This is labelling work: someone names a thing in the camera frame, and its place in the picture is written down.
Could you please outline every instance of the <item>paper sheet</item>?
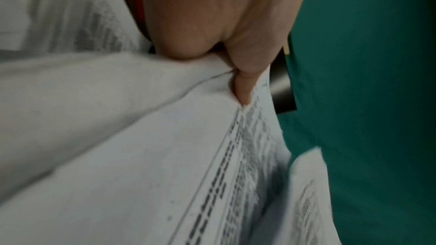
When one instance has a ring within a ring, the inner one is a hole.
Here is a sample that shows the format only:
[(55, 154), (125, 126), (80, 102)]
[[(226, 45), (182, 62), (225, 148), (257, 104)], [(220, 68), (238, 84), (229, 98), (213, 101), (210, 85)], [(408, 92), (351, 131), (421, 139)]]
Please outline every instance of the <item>paper sheet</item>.
[(268, 208), (250, 245), (339, 245), (332, 217), (327, 167), (321, 150), (299, 156), (290, 180)]
[[(23, 16), (8, 20), (26, 26), (0, 30), (0, 50), (44, 52), (148, 51), (124, 0), (21, 0)], [(2, 10), (17, 3), (0, 1)]]
[(59, 167), (0, 205), (2, 242), (243, 244), (290, 158), (268, 73), (248, 107), (221, 73)]

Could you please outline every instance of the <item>hand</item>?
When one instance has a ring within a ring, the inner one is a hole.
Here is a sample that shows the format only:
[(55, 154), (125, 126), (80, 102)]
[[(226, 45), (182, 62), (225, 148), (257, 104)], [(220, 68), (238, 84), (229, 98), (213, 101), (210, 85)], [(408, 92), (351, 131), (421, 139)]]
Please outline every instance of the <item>hand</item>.
[(237, 69), (233, 91), (251, 101), (259, 76), (278, 54), (303, 0), (144, 0), (159, 54), (190, 59), (222, 42)]

